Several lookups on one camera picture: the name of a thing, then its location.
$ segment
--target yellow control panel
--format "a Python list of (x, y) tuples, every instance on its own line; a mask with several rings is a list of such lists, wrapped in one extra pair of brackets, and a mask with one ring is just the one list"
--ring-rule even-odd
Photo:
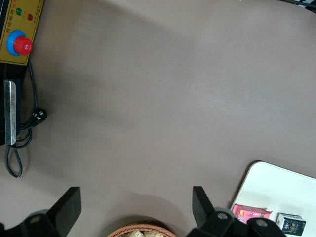
[(43, 3), (44, 0), (8, 0), (0, 40), (0, 63), (27, 65)]

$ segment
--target pink snack package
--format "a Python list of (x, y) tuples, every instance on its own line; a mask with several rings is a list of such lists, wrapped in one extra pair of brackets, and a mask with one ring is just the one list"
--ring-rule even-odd
[(243, 206), (235, 204), (233, 208), (233, 213), (238, 218), (239, 221), (247, 224), (247, 221), (251, 218), (269, 218), (271, 211), (266, 211), (261, 208)]

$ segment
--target small box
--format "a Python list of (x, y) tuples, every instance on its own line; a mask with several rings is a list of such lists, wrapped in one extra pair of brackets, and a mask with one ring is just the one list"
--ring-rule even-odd
[(306, 221), (304, 221), (301, 216), (279, 213), (276, 224), (285, 234), (301, 236), (303, 234)]
[(236, 215), (239, 221), (243, 222), (244, 224), (247, 224), (247, 221), (251, 218), (268, 219), (272, 212), (252, 206), (243, 206), (235, 204), (233, 208), (233, 213)]

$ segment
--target black power cable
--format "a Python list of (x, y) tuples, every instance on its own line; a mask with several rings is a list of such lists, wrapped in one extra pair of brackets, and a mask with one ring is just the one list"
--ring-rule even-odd
[[(26, 131), (27, 135), (22, 139), (16, 140), (16, 143), (14, 145), (8, 145), (6, 148), (6, 152), (5, 152), (5, 167), (14, 178), (21, 177), (22, 172), (23, 172), (23, 165), (22, 165), (19, 153), (18, 153), (18, 149), (24, 148), (30, 144), (30, 142), (32, 140), (32, 127), (37, 126), (38, 124), (42, 123), (47, 118), (46, 110), (38, 107), (38, 94), (37, 94), (36, 85), (35, 85), (35, 81), (34, 81), (34, 73), (33, 73), (32, 63), (31, 63), (30, 59), (28, 62), (28, 68), (29, 68), (29, 72), (30, 72), (31, 86), (32, 86), (32, 90), (33, 90), (33, 99), (34, 99), (33, 113), (32, 113), (32, 116), (30, 117), (30, 119), (28, 120), (28, 122), (22, 123), (21, 128), (20, 128), (20, 132)], [(11, 167), (9, 165), (9, 154), (10, 154), (11, 148), (12, 148), (12, 150), (15, 154), (16, 160), (19, 164), (19, 172), (17, 174), (11, 169)]]

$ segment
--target green indicator light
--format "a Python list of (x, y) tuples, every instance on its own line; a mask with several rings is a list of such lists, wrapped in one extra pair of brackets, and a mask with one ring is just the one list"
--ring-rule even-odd
[(16, 9), (16, 14), (18, 14), (19, 16), (22, 15), (23, 11), (20, 8)]

